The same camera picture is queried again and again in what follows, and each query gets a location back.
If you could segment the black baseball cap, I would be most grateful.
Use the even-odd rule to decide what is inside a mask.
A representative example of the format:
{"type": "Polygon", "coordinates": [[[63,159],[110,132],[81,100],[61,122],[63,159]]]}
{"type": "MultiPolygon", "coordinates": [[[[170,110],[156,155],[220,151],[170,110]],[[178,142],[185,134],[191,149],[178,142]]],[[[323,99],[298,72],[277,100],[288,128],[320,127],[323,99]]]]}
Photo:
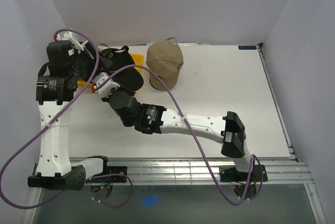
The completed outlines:
{"type": "MultiPolygon", "coordinates": [[[[135,64],[129,53],[128,46],[123,46],[120,49],[108,49],[110,49],[109,56],[112,59],[113,64],[109,69],[100,69],[101,72],[106,72],[108,75],[112,75],[114,72],[118,71],[124,66],[135,64]]],[[[121,71],[120,73],[116,74],[112,80],[130,92],[138,91],[144,84],[143,77],[135,69],[135,67],[127,68],[121,71]]]]}

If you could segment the yellow plastic tray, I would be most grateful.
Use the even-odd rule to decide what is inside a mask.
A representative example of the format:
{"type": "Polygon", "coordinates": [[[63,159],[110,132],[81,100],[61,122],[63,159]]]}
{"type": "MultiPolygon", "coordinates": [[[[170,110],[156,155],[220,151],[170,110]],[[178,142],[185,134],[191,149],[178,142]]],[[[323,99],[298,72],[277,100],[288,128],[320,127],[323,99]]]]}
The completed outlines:
{"type": "MultiPolygon", "coordinates": [[[[130,53],[130,55],[136,65],[143,65],[144,56],[142,54],[130,53]]],[[[86,82],[84,80],[79,80],[77,84],[79,87],[82,87],[86,84],[86,82]]]]}

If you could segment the beige baseball cap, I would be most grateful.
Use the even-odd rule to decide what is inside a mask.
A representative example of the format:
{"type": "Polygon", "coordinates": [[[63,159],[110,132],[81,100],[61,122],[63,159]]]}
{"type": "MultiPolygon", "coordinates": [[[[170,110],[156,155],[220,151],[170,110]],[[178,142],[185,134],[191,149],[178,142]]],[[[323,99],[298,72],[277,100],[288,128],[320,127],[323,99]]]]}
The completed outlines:
{"type": "Polygon", "coordinates": [[[173,89],[178,81],[184,57],[174,37],[153,43],[147,49],[147,67],[167,86],[173,89]]]}

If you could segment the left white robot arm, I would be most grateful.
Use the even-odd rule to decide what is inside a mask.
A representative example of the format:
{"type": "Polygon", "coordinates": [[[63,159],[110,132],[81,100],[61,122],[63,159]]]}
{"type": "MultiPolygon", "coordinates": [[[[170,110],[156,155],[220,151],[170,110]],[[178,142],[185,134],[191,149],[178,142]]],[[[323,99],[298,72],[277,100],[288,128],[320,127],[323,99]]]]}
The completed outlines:
{"type": "Polygon", "coordinates": [[[104,164],[103,157],[93,156],[71,164],[68,150],[70,102],[77,82],[92,77],[99,53],[88,41],[77,49],[70,40],[51,42],[46,52],[48,62],[41,67],[36,84],[43,133],[39,161],[28,177],[28,186],[80,191],[92,176],[100,182],[111,176],[111,169],[104,164]]]}

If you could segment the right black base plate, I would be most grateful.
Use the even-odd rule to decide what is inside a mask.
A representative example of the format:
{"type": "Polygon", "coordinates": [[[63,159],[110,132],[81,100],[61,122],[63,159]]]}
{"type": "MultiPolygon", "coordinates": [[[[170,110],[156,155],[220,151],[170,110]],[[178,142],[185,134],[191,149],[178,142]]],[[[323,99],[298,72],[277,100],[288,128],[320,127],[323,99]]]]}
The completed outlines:
{"type": "MultiPolygon", "coordinates": [[[[219,175],[221,182],[240,182],[245,183],[248,178],[248,172],[239,172],[235,166],[220,166],[219,175]]],[[[268,181],[268,176],[264,165],[255,165],[249,183],[268,181]]]]}

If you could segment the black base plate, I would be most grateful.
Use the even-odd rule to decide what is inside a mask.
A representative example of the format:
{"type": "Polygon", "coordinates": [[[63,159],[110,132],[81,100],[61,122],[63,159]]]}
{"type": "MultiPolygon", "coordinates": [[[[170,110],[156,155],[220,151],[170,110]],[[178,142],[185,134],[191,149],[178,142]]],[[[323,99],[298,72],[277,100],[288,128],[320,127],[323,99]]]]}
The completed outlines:
{"type": "MultiPolygon", "coordinates": [[[[240,182],[245,183],[248,178],[248,172],[239,172],[235,166],[220,166],[219,175],[221,182],[240,182]]],[[[264,165],[255,165],[249,183],[268,181],[268,176],[264,165]]]]}
{"type": "Polygon", "coordinates": [[[127,166],[109,166],[103,168],[103,171],[100,174],[94,175],[93,178],[87,180],[89,183],[125,183],[126,178],[121,176],[127,175],[128,167],[127,166]]]}

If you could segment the aluminium frame rail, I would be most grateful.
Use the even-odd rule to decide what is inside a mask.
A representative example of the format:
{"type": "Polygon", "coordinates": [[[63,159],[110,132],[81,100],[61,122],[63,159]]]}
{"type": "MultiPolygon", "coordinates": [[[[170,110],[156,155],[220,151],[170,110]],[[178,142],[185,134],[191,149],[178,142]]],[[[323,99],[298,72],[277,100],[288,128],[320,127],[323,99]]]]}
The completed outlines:
{"type": "Polygon", "coordinates": [[[238,207],[215,187],[201,160],[111,160],[131,183],[101,191],[112,209],[91,199],[93,184],[24,213],[22,223],[326,223],[309,167],[264,161],[268,180],[238,207]]]}

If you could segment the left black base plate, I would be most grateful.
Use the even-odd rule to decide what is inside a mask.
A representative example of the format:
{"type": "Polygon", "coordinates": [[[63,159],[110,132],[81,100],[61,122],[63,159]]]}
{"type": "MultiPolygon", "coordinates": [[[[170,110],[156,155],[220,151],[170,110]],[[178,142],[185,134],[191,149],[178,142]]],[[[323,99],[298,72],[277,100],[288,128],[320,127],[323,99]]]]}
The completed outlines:
{"type": "Polygon", "coordinates": [[[125,183],[126,178],[121,176],[127,175],[128,167],[127,166],[109,166],[103,168],[103,171],[100,174],[94,175],[93,178],[87,180],[89,183],[125,183]]]}

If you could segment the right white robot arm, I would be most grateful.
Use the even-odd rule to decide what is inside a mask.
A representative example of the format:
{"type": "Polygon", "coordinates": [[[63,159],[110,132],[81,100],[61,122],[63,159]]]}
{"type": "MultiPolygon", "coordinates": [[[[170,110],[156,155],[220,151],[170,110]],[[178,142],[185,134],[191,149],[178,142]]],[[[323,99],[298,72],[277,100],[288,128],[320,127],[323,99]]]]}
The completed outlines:
{"type": "Polygon", "coordinates": [[[246,143],[245,126],[232,111],[226,116],[181,116],[179,112],[159,105],[142,104],[134,96],[120,88],[97,93],[103,102],[109,103],[125,127],[134,127],[144,134],[195,134],[197,137],[221,144],[221,154],[232,158],[239,179],[248,181],[255,175],[251,153],[246,143]]]}

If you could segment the blue table label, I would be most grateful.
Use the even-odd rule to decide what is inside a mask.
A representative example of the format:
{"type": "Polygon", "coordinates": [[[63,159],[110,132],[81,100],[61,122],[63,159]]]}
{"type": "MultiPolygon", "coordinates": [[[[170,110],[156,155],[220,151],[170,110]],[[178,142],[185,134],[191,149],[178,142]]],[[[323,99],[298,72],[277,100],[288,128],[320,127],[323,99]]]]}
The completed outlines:
{"type": "Polygon", "coordinates": [[[239,50],[256,50],[256,46],[238,46],[239,50]]]}

